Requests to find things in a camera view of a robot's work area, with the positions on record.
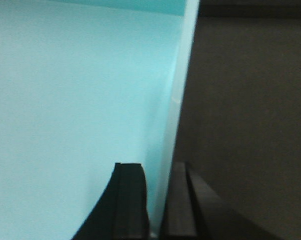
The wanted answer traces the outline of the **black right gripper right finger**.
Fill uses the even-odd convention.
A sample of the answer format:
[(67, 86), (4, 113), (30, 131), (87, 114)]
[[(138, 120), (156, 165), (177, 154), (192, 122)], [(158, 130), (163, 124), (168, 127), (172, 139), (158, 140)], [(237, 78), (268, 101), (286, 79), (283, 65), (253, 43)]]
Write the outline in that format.
[(185, 162), (171, 168), (161, 240), (276, 240), (222, 200)]

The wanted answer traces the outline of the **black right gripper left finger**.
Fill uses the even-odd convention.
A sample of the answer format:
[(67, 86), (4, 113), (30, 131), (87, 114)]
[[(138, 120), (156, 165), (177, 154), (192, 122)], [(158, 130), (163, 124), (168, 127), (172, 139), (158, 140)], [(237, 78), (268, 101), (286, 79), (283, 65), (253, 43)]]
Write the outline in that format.
[(140, 163), (116, 163), (111, 178), (73, 240), (147, 240), (147, 184)]

